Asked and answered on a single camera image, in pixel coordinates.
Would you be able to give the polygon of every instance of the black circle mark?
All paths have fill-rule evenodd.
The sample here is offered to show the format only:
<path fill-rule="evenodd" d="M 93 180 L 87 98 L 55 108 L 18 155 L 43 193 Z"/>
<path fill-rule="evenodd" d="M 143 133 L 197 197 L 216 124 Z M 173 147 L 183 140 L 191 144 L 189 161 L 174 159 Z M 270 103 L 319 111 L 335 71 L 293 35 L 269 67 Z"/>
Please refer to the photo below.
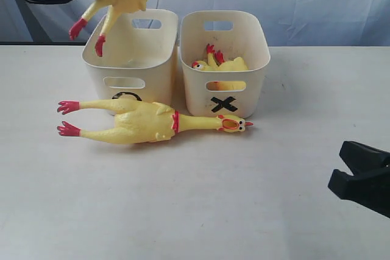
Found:
<path fill-rule="evenodd" d="M 133 97 L 136 98 L 136 100 L 142 102 L 142 99 L 139 95 L 135 94 L 135 93 L 131 93 L 130 91 L 121 91 L 120 93 L 116 94 L 115 96 L 112 97 L 113 100 L 115 99 L 119 99 L 121 96 L 123 96 L 124 94 L 129 94 Z"/>

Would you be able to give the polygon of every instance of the white backdrop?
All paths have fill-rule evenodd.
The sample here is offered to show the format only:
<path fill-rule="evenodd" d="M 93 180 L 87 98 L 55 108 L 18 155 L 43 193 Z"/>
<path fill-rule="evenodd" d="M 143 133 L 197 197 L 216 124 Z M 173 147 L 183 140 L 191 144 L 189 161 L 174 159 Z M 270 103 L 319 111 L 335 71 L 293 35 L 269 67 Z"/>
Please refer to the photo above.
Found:
<path fill-rule="evenodd" d="M 67 5 L 30 5 L 52 41 L 68 41 L 68 30 L 92 0 Z M 172 10 L 182 19 L 196 10 L 233 9 L 253 13 L 271 46 L 390 44 L 390 0 L 149 0 L 148 7 Z M 102 10 L 80 35 L 87 40 Z M 13 0 L 0 0 L 0 41 L 30 41 Z"/>

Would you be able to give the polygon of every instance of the basket handle hole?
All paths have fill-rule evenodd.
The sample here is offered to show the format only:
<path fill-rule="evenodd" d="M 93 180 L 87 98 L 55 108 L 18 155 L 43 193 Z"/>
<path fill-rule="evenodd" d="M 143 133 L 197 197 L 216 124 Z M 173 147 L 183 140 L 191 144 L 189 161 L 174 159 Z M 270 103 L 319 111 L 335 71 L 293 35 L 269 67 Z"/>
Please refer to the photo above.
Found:
<path fill-rule="evenodd" d="M 132 26 L 136 29 L 161 29 L 162 23 L 158 19 L 134 18 Z"/>
<path fill-rule="evenodd" d="M 206 83 L 206 89 L 212 92 L 228 91 L 228 92 L 240 92 L 246 89 L 246 82 L 242 80 L 235 81 L 216 81 Z"/>
<path fill-rule="evenodd" d="M 205 21 L 205 30 L 232 30 L 233 23 L 231 21 Z"/>
<path fill-rule="evenodd" d="M 103 82 L 116 90 L 140 90 L 145 87 L 145 81 L 136 77 L 105 77 Z"/>

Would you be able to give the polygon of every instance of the yellow rubber chicken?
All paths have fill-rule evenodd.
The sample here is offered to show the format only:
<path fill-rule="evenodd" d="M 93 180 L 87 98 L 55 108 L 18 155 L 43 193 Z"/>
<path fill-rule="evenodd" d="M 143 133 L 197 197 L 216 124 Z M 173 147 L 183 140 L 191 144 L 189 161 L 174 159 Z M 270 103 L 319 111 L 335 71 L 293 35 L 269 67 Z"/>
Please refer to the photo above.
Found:
<path fill-rule="evenodd" d="M 103 131 L 81 130 L 65 121 L 57 130 L 62 136 L 79 136 L 112 144 L 136 144 L 170 140 L 179 132 L 195 129 L 215 129 L 229 133 L 243 132 L 246 122 L 233 115 L 215 118 L 192 117 L 180 114 L 170 106 L 132 99 L 94 100 L 90 102 L 62 101 L 57 112 L 68 114 L 87 108 L 115 112 L 115 126 Z"/>
<path fill-rule="evenodd" d="M 134 13 L 146 10 L 147 0 L 95 0 L 84 12 L 81 19 L 76 22 L 69 31 L 71 40 L 77 38 L 80 31 L 87 25 L 92 17 L 103 7 L 108 6 L 108 12 L 104 21 L 100 36 L 95 44 L 95 51 L 99 57 L 103 56 L 103 44 L 105 36 L 122 13 Z"/>
<path fill-rule="evenodd" d="M 242 57 L 237 57 L 234 60 L 225 61 L 224 54 L 221 51 L 215 53 L 214 45 L 207 44 L 207 63 L 199 60 L 192 64 L 192 68 L 200 71 L 247 71 L 246 65 Z M 215 91 L 239 91 L 245 89 L 245 82 L 214 82 L 214 86 L 210 90 Z"/>

